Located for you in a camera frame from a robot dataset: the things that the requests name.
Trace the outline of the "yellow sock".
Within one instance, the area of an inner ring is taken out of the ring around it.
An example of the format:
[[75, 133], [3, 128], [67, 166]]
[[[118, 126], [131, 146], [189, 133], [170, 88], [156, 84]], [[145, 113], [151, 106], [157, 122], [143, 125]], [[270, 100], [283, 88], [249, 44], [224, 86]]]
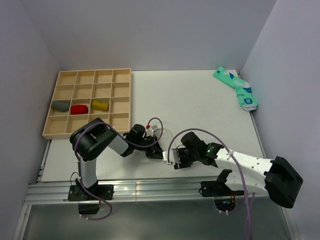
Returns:
[[108, 102], [100, 102], [100, 101], [94, 100], [91, 103], [91, 107], [92, 107], [93, 110], [96, 110], [96, 111], [107, 112], [109, 110], [109, 103]]

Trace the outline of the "white sock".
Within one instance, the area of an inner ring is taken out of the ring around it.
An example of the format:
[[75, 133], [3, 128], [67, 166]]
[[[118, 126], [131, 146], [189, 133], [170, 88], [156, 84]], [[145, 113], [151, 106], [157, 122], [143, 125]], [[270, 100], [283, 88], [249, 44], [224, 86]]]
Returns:
[[170, 142], [172, 141], [174, 135], [169, 129], [164, 128], [162, 132], [162, 136], [159, 140], [159, 145], [164, 151], [168, 150], [168, 147], [170, 145]]

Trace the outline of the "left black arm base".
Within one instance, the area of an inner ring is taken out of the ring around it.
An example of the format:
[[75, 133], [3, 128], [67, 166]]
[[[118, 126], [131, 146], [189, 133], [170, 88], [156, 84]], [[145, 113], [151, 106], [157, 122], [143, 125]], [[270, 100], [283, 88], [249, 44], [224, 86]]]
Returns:
[[[96, 183], [88, 191], [105, 201], [109, 201], [113, 198], [114, 186], [112, 184], [100, 185]], [[70, 186], [67, 201], [78, 202], [78, 212], [81, 215], [95, 215], [101, 206], [100, 200], [99, 203], [82, 203], [85, 201], [97, 201], [97, 199], [86, 193], [78, 182]]]

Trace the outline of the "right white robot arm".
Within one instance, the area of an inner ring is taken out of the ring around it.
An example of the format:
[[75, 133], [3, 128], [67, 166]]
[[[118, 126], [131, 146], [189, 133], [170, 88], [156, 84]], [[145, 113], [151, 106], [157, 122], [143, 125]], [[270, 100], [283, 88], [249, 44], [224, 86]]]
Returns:
[[226, 147], [221, 141], [205, 143], [193, 131], [181, 138], [182, 147], [169, 147], [167, 161], [176, 170], [200, 162], [220, 170], [214, 180], [200, 184], [203, 197], [269, 196], [277, 205], [293, 208], [303, 178], [283, 157], [255, 157]]

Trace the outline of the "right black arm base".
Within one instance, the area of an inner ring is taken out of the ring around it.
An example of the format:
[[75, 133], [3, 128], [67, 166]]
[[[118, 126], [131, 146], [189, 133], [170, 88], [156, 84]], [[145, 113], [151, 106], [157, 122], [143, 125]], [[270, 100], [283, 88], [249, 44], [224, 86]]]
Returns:
[[219, 212], [229, 213], [236, 209], [237, 196], [244, 196], [243, 190], [233, 191], [224, 183], [213, 181], [202, 181], [198, 193], [204, 197], [214, 198], [214, 204]]

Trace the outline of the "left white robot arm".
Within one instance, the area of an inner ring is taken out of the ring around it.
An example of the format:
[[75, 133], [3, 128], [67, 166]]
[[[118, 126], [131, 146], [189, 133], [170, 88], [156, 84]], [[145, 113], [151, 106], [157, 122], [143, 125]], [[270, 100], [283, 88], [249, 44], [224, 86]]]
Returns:
[[148, 159], [161, 160], [163, 150], [160, 137], [147, 133], [152, 127], [135, 124], [129, 132], [120, 134], [112, 126], [97, 117], [73, 132], [69, 138], [78, 161], [79, 194], [91, 200], [98, 193], [96, 165], [98, 156], [110, 148], [121, 157], [131, 155], [135, 150], [145, 152]]

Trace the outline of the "mint green patterned sock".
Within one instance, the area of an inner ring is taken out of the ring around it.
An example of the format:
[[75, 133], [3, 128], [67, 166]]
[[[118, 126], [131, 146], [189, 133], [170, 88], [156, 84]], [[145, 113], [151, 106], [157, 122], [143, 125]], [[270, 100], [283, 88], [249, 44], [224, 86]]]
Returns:
[[252, 88], [248, 82], [238, 78], [237, 74], [232, 74], [222, 66], [218, 67], [213, 76], [235, 90], [238, 103], [242, 109], [247, 112], [257, 109], [258, 102], [253, 97]]

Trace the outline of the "rolled red sock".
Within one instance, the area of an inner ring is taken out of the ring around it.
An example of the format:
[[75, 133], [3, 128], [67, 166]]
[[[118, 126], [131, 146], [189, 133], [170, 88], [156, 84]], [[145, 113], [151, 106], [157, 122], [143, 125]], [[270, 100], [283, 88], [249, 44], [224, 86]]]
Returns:
[[86, 115], [88, 112], [88, 106], [84, 104], [76, 104], [70, 107], [71, 115]]

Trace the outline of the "wooden compartment tray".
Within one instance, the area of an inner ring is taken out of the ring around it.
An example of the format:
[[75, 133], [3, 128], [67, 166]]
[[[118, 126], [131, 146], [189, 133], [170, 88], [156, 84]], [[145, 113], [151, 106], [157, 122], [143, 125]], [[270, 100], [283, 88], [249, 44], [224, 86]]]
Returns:
[[[120, 133], [131, 125], [132, 71], [129, 68], [70, 70], [58, 73], [42, 135], [66, 139], [80, 127], [101, 118]], [[52, 108], [53, 101], [70, 102], [69, 111]], [[92, 102], [108, 102], [108, 111], [92, 109]], [[86, 105], [88, 114], [71, 115], [71, 106]]]

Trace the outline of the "rolled grey sock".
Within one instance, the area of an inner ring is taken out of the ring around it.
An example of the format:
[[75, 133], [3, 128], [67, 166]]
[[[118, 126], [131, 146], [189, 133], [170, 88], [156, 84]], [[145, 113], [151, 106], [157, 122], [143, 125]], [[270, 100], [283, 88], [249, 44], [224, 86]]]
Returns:
[[70, 104], [71, 103], [69, 101], [54, 100], [51, 104], [51, 107], [58, 112], [68, 112]]

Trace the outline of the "aluminium rail frame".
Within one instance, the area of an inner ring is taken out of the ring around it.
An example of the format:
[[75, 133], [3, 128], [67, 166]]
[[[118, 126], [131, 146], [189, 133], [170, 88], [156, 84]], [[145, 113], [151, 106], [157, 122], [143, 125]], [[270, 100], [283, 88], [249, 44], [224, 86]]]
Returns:
[[[144, 96], [152, 97], [152, 107], [166, 100], [171, 111], [159, 110], [157, 116], [173, 135], [198, 125], [218, 135], [232, 149], [264, 156], [253, 114], [234, 102], [231, 89], [216, 80], [213, 73], [212, 70], [132, 71], [131, 121], [147, 121], [155, 116], [153, 109], [144, 104]], [[14, 239], [24, 237], [32, 206], [67, 203], [71, 184], [66, 176], [75, 170], [76, 164], [60, 159], [67, 152], [66, 144], [64, 139], [47, 143], [37, 182], [27, 188]], [[199, 199], [196, 188], [201, 181], [212, 180], [218, 174], [199, 165], [194, 171], [182, 173], [164, 163], [142, 162], [125, 169], [106, 160], [101, 166], [98, 176], [103, 184], [115, 186], [115, 202]]]

